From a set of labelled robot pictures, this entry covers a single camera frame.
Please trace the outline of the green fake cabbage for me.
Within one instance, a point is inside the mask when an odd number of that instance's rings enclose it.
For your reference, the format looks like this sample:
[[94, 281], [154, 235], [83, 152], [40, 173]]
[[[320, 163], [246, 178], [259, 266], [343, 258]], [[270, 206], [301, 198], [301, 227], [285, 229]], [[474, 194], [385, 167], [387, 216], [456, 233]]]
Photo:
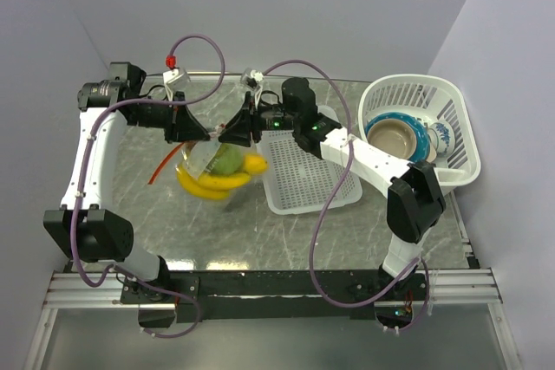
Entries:
[[206, 170], [219, 176], [229, 176], [237, 172], [243, 164], [243, 153], [238, 146], [222, 144]]

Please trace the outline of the clear zip top bag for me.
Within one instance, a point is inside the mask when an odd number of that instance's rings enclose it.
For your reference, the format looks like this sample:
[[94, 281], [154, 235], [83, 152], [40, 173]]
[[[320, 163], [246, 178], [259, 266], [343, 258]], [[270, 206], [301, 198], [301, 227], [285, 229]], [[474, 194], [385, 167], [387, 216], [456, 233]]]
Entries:
[[[211, 136], [211, 139], [208, 141], [180, 142], [179, 144], [175, 145], [173, 149], [166, 155], [166, 157], [156, 167], [156, 169], [154, 170], [153, 174], [151, 175], [147, 183], [149, 185], [153, 185], [155, 180], [160, 176], [163, 170], [172, 161], [175, 163], [175, 169], [176, 169], [176, 166], [182, 164], [186, 168], [188, 173], [196, 179], [203, 172], [209, 173], [206, 170], [206, 168], [210, 163], [210, 161], [212, 160], [212, 158], [215, 156], [219, 147], [222, 145], [222, 143], [218, 141], [218, 137], [215, 132], [211, 133], [210, 136]], [[243, 157], [246, 153], [257, 153], [253, 151], [251, 148], [247, 149], [241, 146], [238, 146], [238, 147], [242, 151]], [[260, 175], [252, 175], [251, 181], [253, 181], [256, 177]], [[238, 189], [234, 190], [231, 193], [230, 197]]]

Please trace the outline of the yellow fake banana bunch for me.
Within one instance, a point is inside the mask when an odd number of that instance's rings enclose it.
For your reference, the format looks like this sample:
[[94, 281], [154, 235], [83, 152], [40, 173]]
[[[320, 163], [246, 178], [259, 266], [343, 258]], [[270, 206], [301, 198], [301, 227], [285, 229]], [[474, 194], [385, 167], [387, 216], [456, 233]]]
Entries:
[[252, 174], [236, 172], [228, 176], [203, 172], [197, 179], [180, 164], [176, 166], [176, 178], [180, 186], [197, 198], [219, 201], [230, 197], [231, 193], [251, 182]]

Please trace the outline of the yellow fake mango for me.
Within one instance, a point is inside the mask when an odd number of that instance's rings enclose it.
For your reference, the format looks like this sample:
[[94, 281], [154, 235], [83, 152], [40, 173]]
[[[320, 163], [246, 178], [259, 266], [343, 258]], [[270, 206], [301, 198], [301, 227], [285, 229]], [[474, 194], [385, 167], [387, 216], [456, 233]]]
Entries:
[[267, 160], [258, 153], [246, 153], [243, 157], [241, 170], [250, 175], [260, 175], [267, 171]]

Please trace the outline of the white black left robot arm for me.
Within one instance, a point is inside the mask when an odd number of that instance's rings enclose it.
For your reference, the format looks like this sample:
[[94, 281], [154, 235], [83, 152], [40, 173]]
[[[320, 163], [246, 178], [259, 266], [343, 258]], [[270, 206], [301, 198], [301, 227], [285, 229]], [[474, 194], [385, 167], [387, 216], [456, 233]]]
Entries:
[[128, 126], [160, 129], [167, 142], [206, 140], [209, 134], [185, 106], [188, 73], [162, 75], [166, 98], [141, 95], [147, 74], [129, 62], [113, 62], [103, 81], [77, 94], [80, 136], [73, 172], [58, 208], [47, 210], [43, 226], [77, 269], [103, 262], [107, 270], [136, 281], [152, 302], [163, 302], [173, 285], [166, 261], [134, 241], [132, 224], [114, 212], [113, 181], [118, 146]]

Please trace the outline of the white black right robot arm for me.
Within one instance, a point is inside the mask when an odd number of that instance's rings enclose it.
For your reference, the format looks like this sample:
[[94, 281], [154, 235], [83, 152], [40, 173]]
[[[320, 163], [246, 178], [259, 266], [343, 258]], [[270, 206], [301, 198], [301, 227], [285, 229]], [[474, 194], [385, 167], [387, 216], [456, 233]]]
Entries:
[[258, 143], [264, 132], [289, 131], [306, 153], [342, 166], [345, 174], [354, 173], [378, 190], [387, 199], [387, 224], [393, 233], [379, 287], [389, 299], [402, 297], [420, 261], [424, 238], [446, 207], [434, 167], [425, 160], [399, 159], [352, 135], [319, 111], [305, 78], [284, 81], [282, 100], [273, 105], [261, 101], [261, 74], [245, 75], [241, 82], [249, 91], [219, 141], [249, 146]]

